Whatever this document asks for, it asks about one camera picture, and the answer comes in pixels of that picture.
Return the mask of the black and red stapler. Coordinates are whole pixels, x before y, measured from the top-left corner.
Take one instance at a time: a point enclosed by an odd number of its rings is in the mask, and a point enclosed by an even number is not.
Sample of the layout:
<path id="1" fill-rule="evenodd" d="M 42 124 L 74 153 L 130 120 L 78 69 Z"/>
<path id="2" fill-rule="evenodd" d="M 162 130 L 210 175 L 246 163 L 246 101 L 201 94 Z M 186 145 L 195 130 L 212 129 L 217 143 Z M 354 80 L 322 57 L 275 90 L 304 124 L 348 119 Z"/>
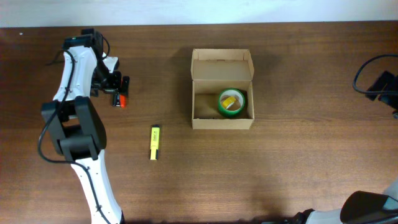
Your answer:
<path id="1" fill-rule="evenodd" d="M 115 107 L 125 108 L 127 105 L 127 97 L 120 93 L 114 94 L 112 98 L 112 105 Z"/>

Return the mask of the small yellow tape roll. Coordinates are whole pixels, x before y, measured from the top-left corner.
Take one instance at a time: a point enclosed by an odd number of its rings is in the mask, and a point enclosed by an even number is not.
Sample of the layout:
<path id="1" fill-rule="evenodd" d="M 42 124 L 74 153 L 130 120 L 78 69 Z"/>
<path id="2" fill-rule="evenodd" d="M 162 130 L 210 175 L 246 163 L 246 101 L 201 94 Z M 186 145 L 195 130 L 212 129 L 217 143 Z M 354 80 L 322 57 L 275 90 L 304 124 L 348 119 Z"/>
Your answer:
<path id="1" fill-rule="evenodd" d="M 228 110 L 235 102 L 237 102 L 237 99 L 234 96 L 228 96 L 221 100 L 221 105 L 224 109 Z"/>

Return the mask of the green tape roll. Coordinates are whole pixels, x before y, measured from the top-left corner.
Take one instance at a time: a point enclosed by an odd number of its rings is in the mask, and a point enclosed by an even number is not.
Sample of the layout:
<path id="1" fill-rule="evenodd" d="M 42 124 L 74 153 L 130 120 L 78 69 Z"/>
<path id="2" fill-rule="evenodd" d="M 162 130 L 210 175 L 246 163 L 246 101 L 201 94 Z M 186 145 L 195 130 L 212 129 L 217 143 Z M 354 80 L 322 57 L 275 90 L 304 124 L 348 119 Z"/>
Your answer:
<path id="1" fill-rule="evenodd" d="M 237 102 L 235 102 L 232 107 L 226 110 L 222 107 L 221 100 L 228 96 L 234 96 L 237 99 Z M 234 118 L 239 116 L 243 112 L 245 104 L 246 98 L 244 94 L 236 88 L 227 88 L 223 90 L 218 97 L 218 111 L 226 118 Z"/>

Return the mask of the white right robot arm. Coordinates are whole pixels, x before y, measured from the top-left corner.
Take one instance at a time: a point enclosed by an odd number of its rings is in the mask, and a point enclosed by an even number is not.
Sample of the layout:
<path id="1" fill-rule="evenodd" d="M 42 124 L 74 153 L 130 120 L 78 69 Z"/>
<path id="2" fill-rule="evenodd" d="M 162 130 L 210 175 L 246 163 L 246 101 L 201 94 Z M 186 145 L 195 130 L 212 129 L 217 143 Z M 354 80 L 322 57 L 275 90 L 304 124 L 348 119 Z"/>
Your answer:
<path id="1" fill-rule="evenodd" d="M 366 97 L 379 100 L 397 109 L 397 95 L 372 95 L 375 91 L 397 93 L 397 76 L 385 71 L 368 88 Z M 341 209 L 327 212 L 308 209 L 297 213 L 289 223 L 338 224 L 338 223 L 397 223 L 397 181 L 382 194 L 357 191 L 351 194 Z"/>

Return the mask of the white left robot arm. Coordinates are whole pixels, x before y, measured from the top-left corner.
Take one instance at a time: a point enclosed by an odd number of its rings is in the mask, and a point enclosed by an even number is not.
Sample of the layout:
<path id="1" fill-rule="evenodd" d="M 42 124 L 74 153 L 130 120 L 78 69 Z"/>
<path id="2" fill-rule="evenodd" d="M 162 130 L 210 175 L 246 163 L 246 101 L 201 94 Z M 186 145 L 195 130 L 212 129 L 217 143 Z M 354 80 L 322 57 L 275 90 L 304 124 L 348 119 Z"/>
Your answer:
<path id="1" fill-rule="evenodd" d="M 124 223 L 124 214 L 113 194 L 105 165 L 106 130 L 91 97 L 112 96 L 113 106 L 123 108 L 129 93 L 128 76 L 118 70 L 119 59 L 110 56 L 110 44 L 94 28 L 65 39 L 56 56 L 63 56 L 63 74 L 53 100 L 44 103 L 42 142 L 49 134 L 58 164 L 75 171 L 92 223 Z"/>

